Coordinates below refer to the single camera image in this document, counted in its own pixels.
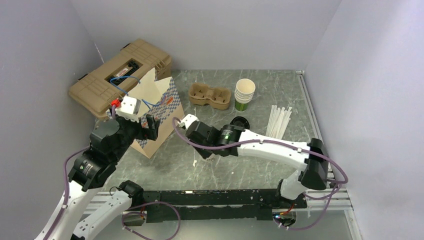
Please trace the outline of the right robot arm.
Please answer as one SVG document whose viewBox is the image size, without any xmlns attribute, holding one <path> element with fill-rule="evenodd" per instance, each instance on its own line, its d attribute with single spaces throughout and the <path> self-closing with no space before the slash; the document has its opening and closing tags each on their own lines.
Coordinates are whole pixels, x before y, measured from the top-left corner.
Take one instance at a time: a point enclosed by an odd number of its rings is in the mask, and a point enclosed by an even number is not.
<svg viewBox="0 0 424 240">
<path fill-rule="evenodd" d="M 276 203 L 289 207 L 307 190 L 322 191 L 327 188 L 328 152 L 322 140 L 291 142 L 257 134 L 247 128 L 227 124 L 221 129 L 199 120 L 183 120 L 179 127 L 185 130 L 188 143 L 207 159 L 247 156 L 275 161 L 291 166 L 295 171 L 282 179 L 275 194 Z"/>
</svg>

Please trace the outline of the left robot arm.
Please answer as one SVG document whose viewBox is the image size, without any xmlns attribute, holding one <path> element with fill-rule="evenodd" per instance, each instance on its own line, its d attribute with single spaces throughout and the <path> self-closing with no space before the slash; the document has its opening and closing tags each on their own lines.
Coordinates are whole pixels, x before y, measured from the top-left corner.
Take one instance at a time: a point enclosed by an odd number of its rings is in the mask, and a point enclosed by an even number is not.
<svg viewBox="0 0 424 240">
<path fill-rule="evenodd" d="M 120 213 L 143 205 L 143 188 L 127 180 L 100 208 L 82 219 L 87 206 L 134 140 L 158 138 L 161 121 L 150 114 L 146 119 L 147 127 L 122 116 L 97 125 L 89 136 L 89 146 L 75 153 L 77 158 L 72 168 L 65 171 L 64 193 L 36 239 L 92 240 Z"/>
</svg>

